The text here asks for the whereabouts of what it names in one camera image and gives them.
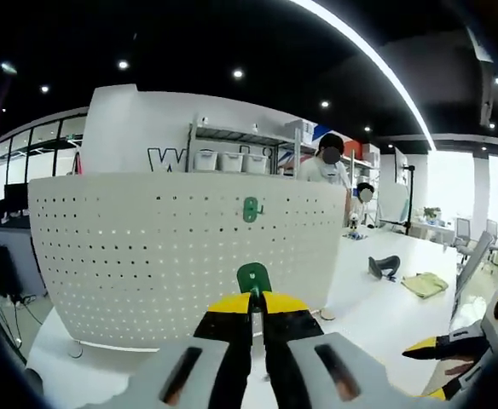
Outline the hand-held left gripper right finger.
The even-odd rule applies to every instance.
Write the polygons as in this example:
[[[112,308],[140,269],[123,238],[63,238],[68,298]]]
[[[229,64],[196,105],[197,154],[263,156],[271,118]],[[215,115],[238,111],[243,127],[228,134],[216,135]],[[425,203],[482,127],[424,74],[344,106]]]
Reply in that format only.
[[[337,332],[325,333],[304,302],[263,293],[266,370],[279,408],[411,408],[384,366]]]

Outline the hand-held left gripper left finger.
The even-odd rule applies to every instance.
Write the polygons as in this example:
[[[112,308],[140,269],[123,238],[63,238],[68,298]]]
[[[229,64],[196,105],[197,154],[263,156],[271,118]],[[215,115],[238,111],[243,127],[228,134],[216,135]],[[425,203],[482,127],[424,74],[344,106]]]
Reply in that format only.
[[[240,408],[252,367],[252,294],[212,304],[193,336],[130,379],[124,408]]]

